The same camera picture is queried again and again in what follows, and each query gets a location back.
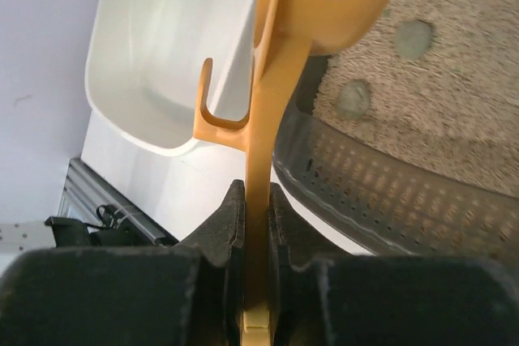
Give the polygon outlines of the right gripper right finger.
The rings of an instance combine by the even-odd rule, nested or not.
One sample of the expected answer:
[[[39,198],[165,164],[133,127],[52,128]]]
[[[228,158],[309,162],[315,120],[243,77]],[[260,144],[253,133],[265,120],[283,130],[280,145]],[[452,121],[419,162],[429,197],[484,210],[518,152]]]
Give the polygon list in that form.
[[[269,308],[276,345],[515,345],[518,286],[470,257],[351,255],[272,185]]]

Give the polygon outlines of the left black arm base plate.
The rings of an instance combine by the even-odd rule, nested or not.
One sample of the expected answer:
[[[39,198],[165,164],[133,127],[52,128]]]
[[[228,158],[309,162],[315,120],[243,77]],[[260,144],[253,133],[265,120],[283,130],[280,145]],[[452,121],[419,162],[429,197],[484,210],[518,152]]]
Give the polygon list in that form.
[[[154,246],[165,234],[142,217],[104,204],[95,211],[96,223],[79,219],[50,216],[45,222],[54,235],[57,247],[62,246]]]

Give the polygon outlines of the yellow litter scoop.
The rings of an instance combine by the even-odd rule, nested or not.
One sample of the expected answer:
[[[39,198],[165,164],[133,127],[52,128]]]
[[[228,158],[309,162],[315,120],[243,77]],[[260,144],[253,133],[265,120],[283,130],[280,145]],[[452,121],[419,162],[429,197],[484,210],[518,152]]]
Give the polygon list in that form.
[[[244,151],[245,285],[241,341],[268,345],[267,210],[272,152],[289,99],[311,55],[354,45],[380,17],[388,0],[256,0],[250,107],[237,121],[214,117],[206,100],[212,60],[199,79],[193,135]]]

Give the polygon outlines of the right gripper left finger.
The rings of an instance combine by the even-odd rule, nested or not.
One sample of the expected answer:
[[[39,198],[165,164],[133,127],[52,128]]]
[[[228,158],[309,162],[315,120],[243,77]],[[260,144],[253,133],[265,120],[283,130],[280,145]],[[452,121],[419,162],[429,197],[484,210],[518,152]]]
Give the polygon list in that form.
[[[238,345],[244,186],[174,246],[62,246],[1,278],[4,345]]]

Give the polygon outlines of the grey litter box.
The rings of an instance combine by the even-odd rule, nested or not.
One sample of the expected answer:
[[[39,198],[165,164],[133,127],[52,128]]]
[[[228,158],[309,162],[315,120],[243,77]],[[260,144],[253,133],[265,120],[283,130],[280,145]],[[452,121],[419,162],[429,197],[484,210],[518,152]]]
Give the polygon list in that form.
[[[417,60],[399,23],[433,27]],[[341,87],[369,84],[359,119]],[[274,154],[285,188],[376,254],[484,256],[518,264],[518,0],[390,0],[352,48],[312,58]]]

